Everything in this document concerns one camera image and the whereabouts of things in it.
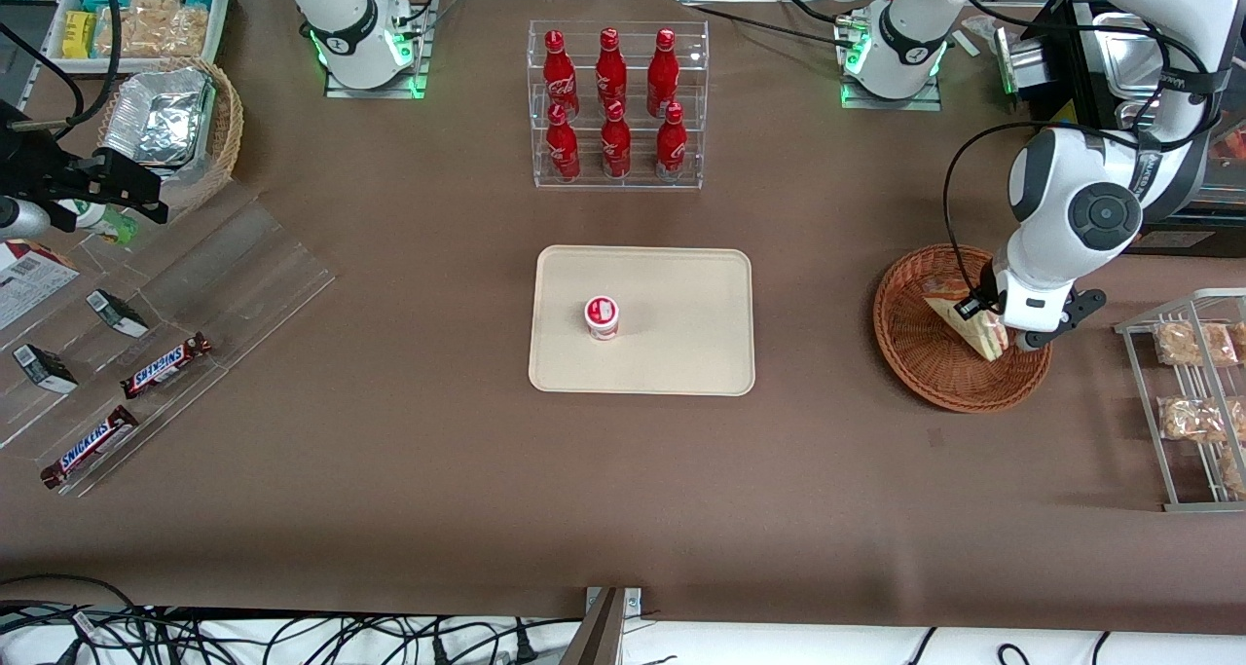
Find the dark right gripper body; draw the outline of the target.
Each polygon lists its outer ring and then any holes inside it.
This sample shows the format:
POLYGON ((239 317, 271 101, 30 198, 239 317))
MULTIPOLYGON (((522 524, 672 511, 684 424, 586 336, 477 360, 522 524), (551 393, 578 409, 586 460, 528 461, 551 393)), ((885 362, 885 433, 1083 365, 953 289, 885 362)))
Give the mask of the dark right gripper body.
POLYGON ((12 103, 1 101, 1 196, 17 200, 70 200, 75 183, 74 156, 46 130, 12 130, 27 120, 12 103))

